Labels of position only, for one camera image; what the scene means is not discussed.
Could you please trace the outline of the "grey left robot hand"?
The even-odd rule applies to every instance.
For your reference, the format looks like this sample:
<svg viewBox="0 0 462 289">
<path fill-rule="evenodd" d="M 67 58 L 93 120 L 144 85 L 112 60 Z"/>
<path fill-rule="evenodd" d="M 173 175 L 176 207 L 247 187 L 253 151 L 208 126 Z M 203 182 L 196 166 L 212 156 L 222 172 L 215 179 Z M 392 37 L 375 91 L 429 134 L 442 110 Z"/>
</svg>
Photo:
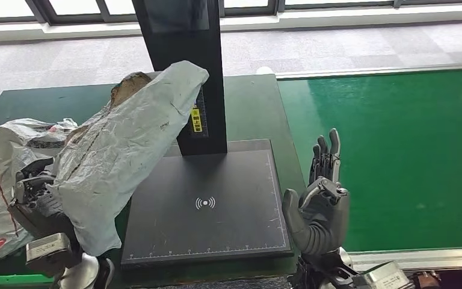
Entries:
<svg viewBox="0 0 462 289">
<path fill-rule="evenodd" d="M 47 169 L 53 163 L 52 157 L 42 158 L 17 171 L 7 209 L 35 239 L 63 233 L 68 237 L 71 248 L 80 251 L 73 225 L 63 211 L 60 198 L 47 188 L 55 180 L 55 175 Z"/>
</svg>

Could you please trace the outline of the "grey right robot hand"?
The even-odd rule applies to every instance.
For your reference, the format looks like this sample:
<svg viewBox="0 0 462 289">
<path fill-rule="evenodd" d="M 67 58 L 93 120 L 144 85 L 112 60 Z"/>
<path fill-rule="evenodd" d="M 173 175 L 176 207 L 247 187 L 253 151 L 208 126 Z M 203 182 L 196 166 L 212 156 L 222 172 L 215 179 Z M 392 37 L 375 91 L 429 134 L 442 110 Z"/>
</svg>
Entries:
<svg viewBox="0 0 462 289">
<path fill-rule="evenodd" d="M 338 249 L 345 240 L 350 193 L 340 182 L 341 142 L 337 129 L 330 144 L 320 135 L 313 146 L 309 185 L 299 195 L 287 189 L 282 212 L 294 245 L 303 255 L 318 256 Z"/>
</svg>

